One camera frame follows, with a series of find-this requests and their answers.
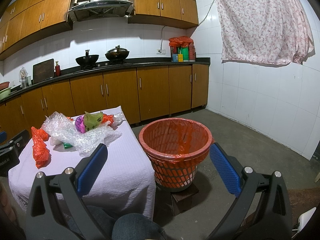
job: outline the blue gripper pad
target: blue gripper pad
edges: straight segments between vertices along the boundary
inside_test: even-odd
[[[229,193],[238,197],[241,193],[240,178],[217,145],[210,146],[209,155]]]
[[[3,143],[7,139],[7,133],[5,131],[0,132],[0,143]]]
[[[100,144],[98,148],[92,153],[92,155],[94,156],[92,156],[89,163],[85,166],[85,168],[77,178],[76,190],[79,197],[89,194],[94,182],[96,181],[103,165],[108,158],[107,147],[104,144]]]

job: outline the cutting board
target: cutting board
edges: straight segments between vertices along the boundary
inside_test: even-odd
[[[54,77],[54,60],[49,59],[44,62],[33,65],[33,83],[39,83],[43,80]]]

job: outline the small wooden stool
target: small wooden stool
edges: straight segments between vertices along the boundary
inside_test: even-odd
[[[192,196],[198,192],[199,189],[193,183],[185,190],[180,192],[171,192],[173,215],[176,216],[183,211],[189,210],[192,206]]]

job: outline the person's leg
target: person's leg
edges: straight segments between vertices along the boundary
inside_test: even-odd
[[[106,233],[106,235],[111,238],[112,229],[116,220],[110,217],[103,208],[99,208],[95,206],[87,206],[87,209],[89,210],[91,215],[94,217],[96,222],[100,225],[102,230]],[[76,232],[79,235],[82,235],[73,218],[71,218],[68,221],[68,226],[73,232]]]
[[[167,240],[164,229],[142,214],[132,213],[120,217],[112,231],[112,240]]]

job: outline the electrical outlet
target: electrical outlet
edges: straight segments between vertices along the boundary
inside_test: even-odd
[[[160,49],[157,49],[157,54],[165,54],[165,49],[162,49],[162,51]]]

